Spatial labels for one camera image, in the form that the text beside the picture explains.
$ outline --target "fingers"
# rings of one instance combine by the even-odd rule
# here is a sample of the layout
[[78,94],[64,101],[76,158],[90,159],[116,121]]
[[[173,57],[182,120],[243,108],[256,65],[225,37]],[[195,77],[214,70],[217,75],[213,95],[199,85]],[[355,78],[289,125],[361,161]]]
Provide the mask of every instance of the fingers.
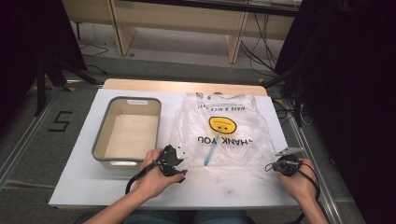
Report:
[[276,174],[276,177],[277,177],[278,179],[280,179],[280,180],[283,180],[283,179],[285,179],[285,178],[288,178],[287,176],[282,175],[279,171],[276,171],[275,174]]
[[305,163],[305,164],[307,164],[307,165],[309,165],[311,167],[314,166],[314,163],[311,160],[309,160],[309,159],[299,159],[299,161],[302,162],[302,163]]
[[140,170],[143,170],[146,166],[148,166],[152,161],[156,160],[158,156],[160,156],[162,149],[161,148],[155,148],[146,154],[146,158],[143,160],[142,164],[140,165]]
[[166,177],[166,178],[168,178],[168,180],[169,180],[169,182],[170,182],[171,184],[175,184],[175,183],[177,183],[178,181],[182,180],[184,177],[185,177],[185,175],[183,175],[183,174],[178,174],[178,175],[168,176],[168,177]]

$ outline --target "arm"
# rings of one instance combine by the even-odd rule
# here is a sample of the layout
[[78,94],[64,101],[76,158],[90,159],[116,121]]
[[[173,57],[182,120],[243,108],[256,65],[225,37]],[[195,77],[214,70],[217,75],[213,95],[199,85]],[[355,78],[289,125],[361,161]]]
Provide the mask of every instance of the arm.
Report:
[[[142,162],[141,169],[160,155],[161,149],[152,149]],[[137,207],[147,200],[160,195],[167,187],[184,178],[184,175],[164,176],[160,168],[154,167],[147,175],[136,182],[125,196],[102,210],[85,223],[121,223]]]
[[[311,160],[301,159],[300,161],[314,167]],[[302,165],[300,170],[316,181],[315,175],[309,167]],[[276,172],[276,176],[282,182],[288,194],[301,206],[309,223],[328,223],[315,199],[315,187],[308,179],[300,173],[288,177]]]

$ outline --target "person's left hand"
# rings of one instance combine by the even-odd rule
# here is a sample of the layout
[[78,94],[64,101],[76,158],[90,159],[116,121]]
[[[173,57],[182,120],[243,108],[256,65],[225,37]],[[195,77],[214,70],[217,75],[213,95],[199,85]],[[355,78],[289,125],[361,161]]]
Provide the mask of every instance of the person's left hand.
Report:
[[[148,166],[152,161],[156,160],[160,155],[162,149],[152,149],[150,150],[145,160],[142,162],[140,170]],[[155,166],[152,170],[143,176],[141,179],[137,180],[132,191],[139,191],[141,194],[145,195],[147,199],[157,197],[170,185],[177,183],[184,178],[183,174],[177,174],[173,176],[164,176],[158,166]]]

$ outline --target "black curtain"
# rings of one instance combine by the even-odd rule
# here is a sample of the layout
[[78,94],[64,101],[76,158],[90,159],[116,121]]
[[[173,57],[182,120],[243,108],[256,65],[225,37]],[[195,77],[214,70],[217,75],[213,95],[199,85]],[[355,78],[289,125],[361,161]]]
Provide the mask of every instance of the black curtain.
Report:
[[0,39],[0,128],[32,87],[40,58],[55,77],[63,68],[48,55],[86,70],[61,0],[0,1]]
[[[366,222],[390,223],[396,201],[396,7],[393,1],[340,2],[347,5],[331,12],[335,25],[300,74],[304,98]],[[309,37],[320,25],[308,24],[309,34],[298,34],[307,28],[293,24],[281,53],[288,61],[279,57],[279,71],[299,56],[301,35]]]

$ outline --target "black cable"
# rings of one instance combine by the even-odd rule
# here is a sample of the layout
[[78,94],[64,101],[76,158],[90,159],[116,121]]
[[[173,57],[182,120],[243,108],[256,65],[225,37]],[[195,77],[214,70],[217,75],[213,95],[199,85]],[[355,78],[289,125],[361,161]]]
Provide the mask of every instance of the black cable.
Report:
[[275,112],[277,115],[278,115],[278,112],[285,113],[284,116],[282,116],[282,117],[277,116],[278,119],[285,119],[288,114],[293,114],[293,112],[294,112],[294,110],[287,109],[285,106],[283,106],[280,102],[278,102],[276,100],[273,100],[273,103],[274,103],[274,107],[276,109]]
[[260,59],[256,54],[254,54],[254,49],[257,47],[257,44],[255,45],[255,47],[253,48],[253,50],[250,50],[250,49],[248,49],[248,47],[245,45],[245,43],[243,42],[243,41],[241,41],[241,46],[242,46],[242,51],[244,51],[244,53],[249,57],[249,59],[250,59],[250,67],[253,69],[253,70],[255,70],[254,68],[253,68],[253,65],[251,64],[251,61],[254,61],[254,62],[256,62],[256,63],[259,63],[259,64],[262,64],[262,65],[264,65],[265,67],[267,67],[268,69],[270,69],[272,72],[275,72],[275,70],[272,68],[272,67],[270,67],[270,65],[268,65],[267,63],[265,63],[262,59]]
[[129,191],[131,190],[131,186],[132,186],[132,184],[133,184],[135,181],[136,181],[136,175],[134,175],[134,177],[132,177],[132,178],[128,181],[128,184],[126,185],[126,188],[125,188],[125,194],[128,194],[128,193],[129,193]]
[[289,119],[292,119],[294,116],[290,116],[290,117],[288,117],[281,125],[280,125],[280,127],[283,127],[283,125],[285,125],[285,123],[289,120]]
[[[325,212],[325,210],[324,210],[324,208],[323,208],[323,205],[322,205],[322,204],[320,203],[320,201],[319,201],[319,197],[320,197],[320,184],[319,184],[319,182],[318,182],[318,176],[317,176],[317,174],[315,173],[314,169],[313,169],[310,165],[308,165],[308,164],[305,164],[305,163],[302,163],[302,164],[301,164],[301,165],[307,166],[307,167],[312,171],[312,173],[314,174],[315,179],[317,180],[317,182],[315,182],[309,175],[307,175],[306,173],[304,173],[304,172],[301,171],[300,169],[297,169],[297,168],[295,168],[294,166],[289,165],[289,164],[287,164],[287,165],[288,165],[291,169],[293,169],[293,170],[295,170],[296,172],[300,173],[303,177],[305,177],[306,179],[308,179],[309,182],[311,182],[311,184],[314,185],[315,190],[317,191],[316,196],[315,196],[315,200],[317,201],[317,204],[319,205],[321,212],[322,212],[323,215],[326,217],[327,221],[330,223],[330,220],[329,220],[329,218],[327,217],[327,214],[326,214],[326,212]],[[300,223],[301,220],[303,220],[303,218],[304,218],[304,213],[302,213],[302,214],[297,218],[297,220],[296,220],[295,222]]]
[[95,54],[82,54],[82,55],[90,56],[90,57],[91,57],[91,56],[96,56],[96,55],[98,55],[98,54],[102,54],[102,53],[108,52],[108,49],[107,49],[107,48],[98,47],[98,46],[92,45],[92,44],[84,45],[84,46],[81,47],[80,49],[84,49],[84,48],[86,48],[86,47],[88,47],[88,46],[96,47],[96,48],[98,48],[98,49],[104,49],[104,51],[98,52],[98,53],[95,53]]
[[269,16],[264,15],[264,27],[263,28],[260,27],[259,20],[257,19],[256,13],[254,14],[254,18],[256,20],[256,24],[257,24],[257,27],[259,28],[259,32],[260,32],[259,41],[260,41],[260,39],[262,39],[262,42],[264,43],[264,46],[265,46],[265,53],[267,55],[268,62],[270,63],[271,68],[274,69],[274,67],[271,63],[271,60],[274,62],[274,65],[275,65],[277,58],[274,55],[274,53],[270,50],[268,42],[267,42],[267,23],[268,23]]
[[96,65],[89,64],[89,65],[87,65],[87,67],[95,67],[95,68],[99,69],[103,74],[107,74],[107,72],[105,70],[101,69],[100,67],[98,67]]

